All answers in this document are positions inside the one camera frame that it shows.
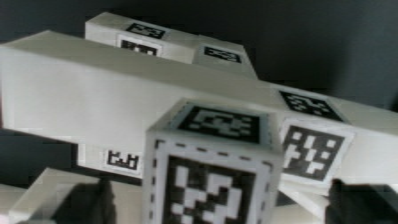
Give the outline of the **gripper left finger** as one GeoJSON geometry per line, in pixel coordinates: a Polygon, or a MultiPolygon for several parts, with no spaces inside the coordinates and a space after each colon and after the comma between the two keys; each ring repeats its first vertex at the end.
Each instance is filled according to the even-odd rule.
{"type": "Polygon", "coordinates": [[[78,184],[51,215],[56,224],[115,224],[115,205],[110,181],[78,184]]]}

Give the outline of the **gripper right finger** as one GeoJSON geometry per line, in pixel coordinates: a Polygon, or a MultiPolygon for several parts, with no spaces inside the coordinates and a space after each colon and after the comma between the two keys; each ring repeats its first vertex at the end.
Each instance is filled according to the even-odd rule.
{"type": "Polygon", "coordinates": [[[325,224],[398,224],[398,192],[389,185],[332,181],[325,224]]]}

